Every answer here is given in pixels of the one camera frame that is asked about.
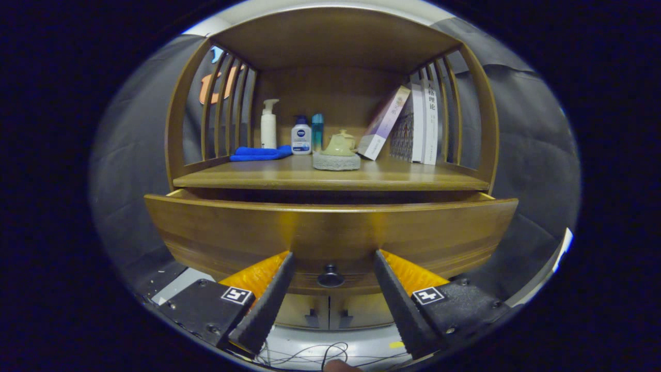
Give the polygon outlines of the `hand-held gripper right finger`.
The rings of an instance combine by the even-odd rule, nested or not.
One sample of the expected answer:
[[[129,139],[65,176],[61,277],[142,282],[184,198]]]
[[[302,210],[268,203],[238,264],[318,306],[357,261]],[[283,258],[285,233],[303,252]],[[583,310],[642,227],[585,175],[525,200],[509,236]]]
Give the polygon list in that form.
[[[424,285],[407,294],[385,252],[374,255],[374,273],[406,352],[413,360],[467,348],[505,321],[512,308],[467,281]]]

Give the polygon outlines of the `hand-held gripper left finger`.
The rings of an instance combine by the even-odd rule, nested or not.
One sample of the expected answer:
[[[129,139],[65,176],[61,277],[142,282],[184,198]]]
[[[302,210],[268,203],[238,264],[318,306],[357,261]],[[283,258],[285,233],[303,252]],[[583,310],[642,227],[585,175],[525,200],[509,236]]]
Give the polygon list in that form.
[[[226,278],[199,278],[159,311],[218,349],[255,357],[271,332],[294,274],[292,252],[281,252]]]

